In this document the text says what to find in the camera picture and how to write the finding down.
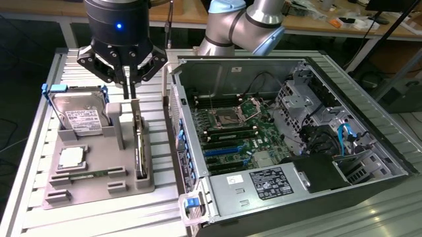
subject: workbench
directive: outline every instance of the workbench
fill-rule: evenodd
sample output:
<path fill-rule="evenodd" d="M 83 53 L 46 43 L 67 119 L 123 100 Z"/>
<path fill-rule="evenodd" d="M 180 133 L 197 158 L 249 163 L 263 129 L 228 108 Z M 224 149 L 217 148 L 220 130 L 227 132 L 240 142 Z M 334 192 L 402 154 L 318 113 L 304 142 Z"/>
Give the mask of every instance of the workbench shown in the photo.
<path fill-rule="evenodd" d="M 326 14 L 328 18 L 335 16 L 335 12 L 324 12 L 319 9 L 318 0 L 310 0 L 316 10 Z M 362 15 L 366 14 L 364 8 L 347 0 L 335 0 L 335 4 L 352 11 L 358 10 Z M 65 2 L 61 0 L 13 0 L 0 2 L 0 14 L 8 19 L 53 21 L 60 24 L 65 44 L 68 48 L 77 48 L 77 41 L 71 27 L 72 23 L 88 23 L 87 12 L 83 3 Z M 367 35 L 367 43 L 364 44 L 354 61 L 350 63 L 346 71 L 352 71 L 363 58 L 368 54 L 371 48 L 379 41 L 382 35 L 391 27 L 395 19 L 391 16 L 383 17 L 390 21 L 388 25 L 380 25 L 376 31 L 371 31 Z M 167 16 L 161 14 L 149 14 L 149 26 L 163 27 Z M 207 10 L 200 0 L 183 1 L 183 14 L 173 15 L 173 24 L 176 28 L 204 29 L 207 27 Z M 328 36 L 344 38 L 362 38 L 366 30 L 359 31 L 354 28 L 338 29 L 327 21 L 314 20 L 310 16 L 299 17 L 288 15 L 284 17 L 283 26 L 286 34 Z M 422 41 L 422 37 L 411 33 L 406 28 L 399 26 L 391 34 L 390 40 Z"/>
<path fill-rule="evenodd" d="M 171 55 L 189 55 L 191 50 L 171 49 Z M 236 55 L 249 55 L 237 51 Z M 331 77 L 340 90 L 356 104 L 379 128 L 407 161 L 422 169 L 422 146 L 399 128 L 391 116 L 364 93 L 340 67 L 318 51 L 274 51 L 271 56 L 308 56 Z M 77 51 L 57 52 L 53 57 L 46 83 L 99 85 L 103 83 L 76 63 Z M 168 59 L 171 65 L 177 58 Z M 187 235 L 180 221 L 177 188 L 169 155 L 168 135 L 164 123 L 163 91 L 168 90 L 169 78 L 161 71 L 136 88 L 140 109 L 149 123 L 152 163 L 156 189 L 152 193 L 101 200 L 51 210 L 42 210 L 42 194 L 46 171 L 52 162 L 59 121 L 52 108 L 41 97 L 29 133 L 18 171 L 0 225 L 0 236 L 8 237 L 180 237 Z M 109 101 L 123 103 L 121 121 L 131 121 L 129 100 L 123 99 L 123 90 L 107 84 Z M 253 236 L 419 236 L 422 228 L 420 177 L 408 179 L 398 187 L 379 193 L 359 205 Z"/>

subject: collaborative robot arm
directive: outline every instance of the collaborative robot arm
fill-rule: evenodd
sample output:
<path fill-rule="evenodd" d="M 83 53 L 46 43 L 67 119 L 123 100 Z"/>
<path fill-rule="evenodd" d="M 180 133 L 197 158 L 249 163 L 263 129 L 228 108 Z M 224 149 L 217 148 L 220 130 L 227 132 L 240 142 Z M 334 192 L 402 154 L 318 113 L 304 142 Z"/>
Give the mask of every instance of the collaborative robot arm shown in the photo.
<path fill-rule="evenodd" d="M 245 9 L 243 0 L 212 0 L 197 54 L 233 55 L 237 45 L 253 55 L 267 55 L 284 33 L 283 4 L 284 0 L 255 0 Z"/>
<path fill-rule="evenodd" d="M 77 63 L 105 83 L 123 88 L 124 99 L 136 98 L 135 86 L 148 81 L 167 63 L 165 52 L 149 40 L 149 0 L 85 0 L 91 45 L 79 49 Z M 148 62 L 139 68 L 148 54 Z M 124 66 L 129 67 L 127 81 Z"/>

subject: circuit board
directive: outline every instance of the circuit board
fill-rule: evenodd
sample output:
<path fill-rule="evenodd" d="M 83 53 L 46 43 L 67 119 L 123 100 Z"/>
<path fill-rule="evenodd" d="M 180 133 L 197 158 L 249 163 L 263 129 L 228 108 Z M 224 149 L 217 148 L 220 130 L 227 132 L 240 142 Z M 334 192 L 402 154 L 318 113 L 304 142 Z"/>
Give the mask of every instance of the circuit board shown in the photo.
<path fill-rule="evenodd" d="M 267 167 L 291 156 L 259 98 L 245 98 L 236 107 L 191 111 L 211 175 Z"/>

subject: hard disk label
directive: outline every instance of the hard disk label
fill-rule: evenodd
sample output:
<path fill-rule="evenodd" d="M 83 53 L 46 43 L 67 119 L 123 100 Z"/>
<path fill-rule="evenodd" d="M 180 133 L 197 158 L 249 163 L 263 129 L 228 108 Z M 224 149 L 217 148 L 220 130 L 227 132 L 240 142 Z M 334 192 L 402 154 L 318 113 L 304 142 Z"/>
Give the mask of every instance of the hard disk label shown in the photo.
<path fill-rule="evenodd" d="M 294 193 L 280 167 L 251 172 L 249 176 L 262 200 Z"/>
<path fill-rule="evenodd" d="M 101 129 L 96 110 L 65 111 L 65 115 L 75 132 L 89 132 Z"/>

